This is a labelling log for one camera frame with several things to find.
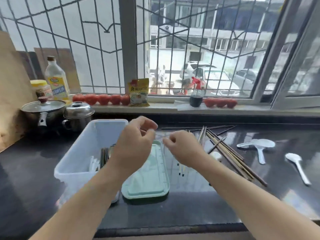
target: window sill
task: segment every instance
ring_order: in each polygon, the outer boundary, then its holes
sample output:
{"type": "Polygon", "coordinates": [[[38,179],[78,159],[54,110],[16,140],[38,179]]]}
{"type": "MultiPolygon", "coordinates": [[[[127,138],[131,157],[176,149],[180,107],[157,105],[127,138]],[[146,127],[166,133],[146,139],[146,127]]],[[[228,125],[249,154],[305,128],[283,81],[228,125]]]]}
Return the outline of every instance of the window sill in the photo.
{"type": "Polygon", "coordinates": [[[122,105],[94,105],[93,108],[96,113],[320,117],[320,107],[277,110],[270,109],[270,106],[266,105],[237,105],[234,109],[213,108],[204,110],[178,111],[173,103],[150,103],[149,107],[129,107],[122,105]]]}

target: food packet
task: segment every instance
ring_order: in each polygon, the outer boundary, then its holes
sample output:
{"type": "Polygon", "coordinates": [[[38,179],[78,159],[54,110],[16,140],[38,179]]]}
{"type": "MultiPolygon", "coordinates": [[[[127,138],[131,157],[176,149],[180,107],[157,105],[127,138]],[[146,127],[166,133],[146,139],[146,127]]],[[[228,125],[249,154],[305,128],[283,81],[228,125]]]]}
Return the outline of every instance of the food packet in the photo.
{"type": "Polygon", "coordinates": [[[149,78],[128,82],[130,106],[150,106],[148,103],[149,78]]]}

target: metal pot lid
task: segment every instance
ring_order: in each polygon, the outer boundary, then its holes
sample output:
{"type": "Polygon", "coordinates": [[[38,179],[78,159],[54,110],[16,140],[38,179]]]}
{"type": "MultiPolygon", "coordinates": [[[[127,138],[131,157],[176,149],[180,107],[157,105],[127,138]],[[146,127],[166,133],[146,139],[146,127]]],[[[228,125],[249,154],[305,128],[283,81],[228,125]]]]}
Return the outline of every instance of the metal pot lid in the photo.
{"type": "Polygon", "coordinates": [[[94,114],[94,109],[84,102],[73,102],[68,105],[63,116],[66,119],[81,119],[94,114]]]}
{"type": "Polygon", "coordinates": [[[66,105],[64,101],[47,100],[39,98],[39,101],[31,102],[22,106],[21,110],[29,113],[50,112],[63,108],[66,105]]]}

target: car grille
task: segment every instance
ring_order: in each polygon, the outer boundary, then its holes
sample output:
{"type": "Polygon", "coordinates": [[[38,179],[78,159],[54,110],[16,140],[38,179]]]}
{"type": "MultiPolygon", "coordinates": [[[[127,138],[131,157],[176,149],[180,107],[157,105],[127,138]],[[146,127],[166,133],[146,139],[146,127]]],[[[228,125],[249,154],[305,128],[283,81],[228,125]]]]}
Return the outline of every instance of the car grille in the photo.
{"type": "MultiPolygon", "coordinates": [[[[222,94],[222,95],[228,95],[228,90],[220,90],[220,93],[222,94]]],[[[233,91],[233,90],[230,90],[229,91],[229,96],[230,95],[235,95],[236,94],[236,91],[233,91]]]]}

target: jar with yellow lid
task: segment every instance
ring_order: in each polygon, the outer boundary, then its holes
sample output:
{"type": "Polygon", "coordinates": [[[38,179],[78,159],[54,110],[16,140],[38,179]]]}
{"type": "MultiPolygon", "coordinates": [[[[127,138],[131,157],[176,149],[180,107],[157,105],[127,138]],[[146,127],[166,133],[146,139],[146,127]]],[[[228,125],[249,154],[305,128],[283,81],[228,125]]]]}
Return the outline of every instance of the jar with yellow lid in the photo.
{"type": "Polygon", "coordinates": [[[37,97],[48,97],[50,100],[54,98],[51,86],[46,80],[31,80],[31,86],[37,97]]]}

